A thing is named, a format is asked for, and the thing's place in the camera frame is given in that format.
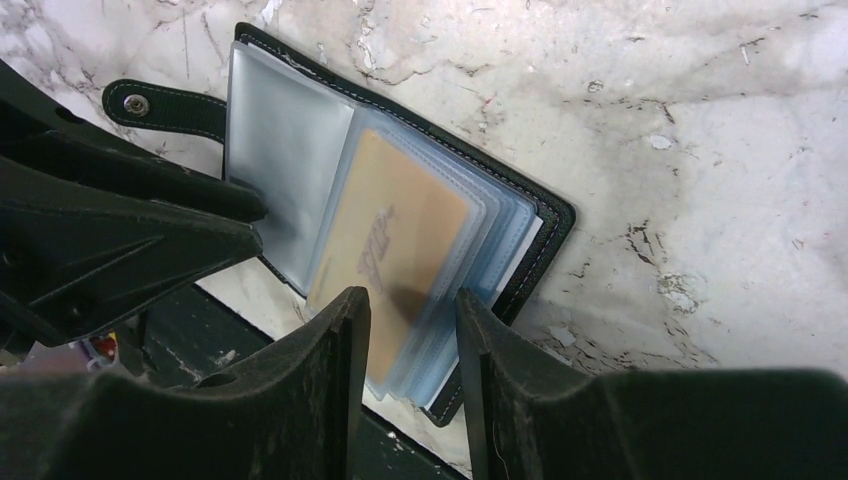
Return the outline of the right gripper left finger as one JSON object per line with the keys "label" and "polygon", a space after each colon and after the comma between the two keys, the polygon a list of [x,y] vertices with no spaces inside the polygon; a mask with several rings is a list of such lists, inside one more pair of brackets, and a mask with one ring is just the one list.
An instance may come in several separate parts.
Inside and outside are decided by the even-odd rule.
{"label": "right gripper left finger", "polygon": [[371,311],[349,287],[189,387],[99,373],[1,378],[5,479],[349,479]]}

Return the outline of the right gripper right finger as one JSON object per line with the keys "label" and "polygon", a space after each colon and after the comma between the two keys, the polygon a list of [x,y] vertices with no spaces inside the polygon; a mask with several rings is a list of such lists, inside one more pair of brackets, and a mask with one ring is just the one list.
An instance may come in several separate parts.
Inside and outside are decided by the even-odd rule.
{"label": "right gripper right finger", "polygon": [[477,479],[843,479],[847,383],[814,369],[584,375],[456,298]]}

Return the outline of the black leather card holder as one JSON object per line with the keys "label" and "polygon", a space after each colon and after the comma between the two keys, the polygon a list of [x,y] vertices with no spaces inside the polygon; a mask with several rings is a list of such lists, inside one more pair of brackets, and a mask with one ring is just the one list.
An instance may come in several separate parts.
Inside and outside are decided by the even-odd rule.
{"label": "black leather card holder", "polygon": [[124,126],[221,143],[224,178],[266,205],[262,262],[310,313],[365,287],[367,387],[440,427],[462,401],[457,292],[514,320],[576,220],[559,195],[248,23],[225,100],[122,79],[102,106]]}

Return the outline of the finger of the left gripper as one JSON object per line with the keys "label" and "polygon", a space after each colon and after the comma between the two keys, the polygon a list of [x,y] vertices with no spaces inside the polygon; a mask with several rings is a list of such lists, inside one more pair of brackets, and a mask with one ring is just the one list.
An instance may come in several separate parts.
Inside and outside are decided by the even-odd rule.
{"label": "finger of the left gripper", "polygon": [[165,160],[82,119],[1,64],[1,155],[61,180],[253,222],[255,192]]}
{"label": "finger of the left gripper", "polygon": [[261,252],[249,224],[1,161],[1,330],[56,346]]}

